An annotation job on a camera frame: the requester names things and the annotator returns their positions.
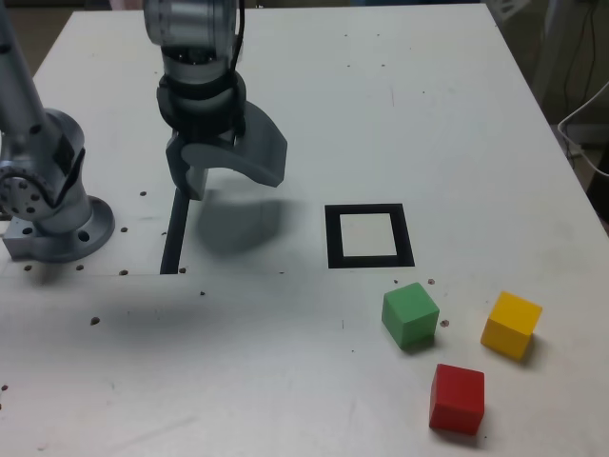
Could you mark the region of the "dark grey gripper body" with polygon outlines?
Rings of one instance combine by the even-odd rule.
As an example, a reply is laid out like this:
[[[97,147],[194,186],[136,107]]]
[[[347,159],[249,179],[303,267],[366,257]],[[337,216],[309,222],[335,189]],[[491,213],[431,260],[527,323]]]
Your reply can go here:
[[[209,126],[193,125],[174,129],[173,134],[180,137],[186,144],[234,145],[243,136],[243,128],[237,127],[217,132]]]

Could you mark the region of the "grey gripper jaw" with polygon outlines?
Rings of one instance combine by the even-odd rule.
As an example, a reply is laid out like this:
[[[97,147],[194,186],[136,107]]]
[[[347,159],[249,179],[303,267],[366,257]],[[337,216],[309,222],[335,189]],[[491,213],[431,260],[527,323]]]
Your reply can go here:
[[[173,134],[167,143],[166,156],[169,172],[175,187],[188,199],[202,201],[204,199],[207,170],[194,168],[182,157],[182,149],[186,145],[179,134]]]
[[[256,105],[245,103],[245,134],[232,130],[189,143],[182,148],[185,162],[198,169],[232,169],[250,180],[277,188],[285,177],[287,141],[272,119]]]

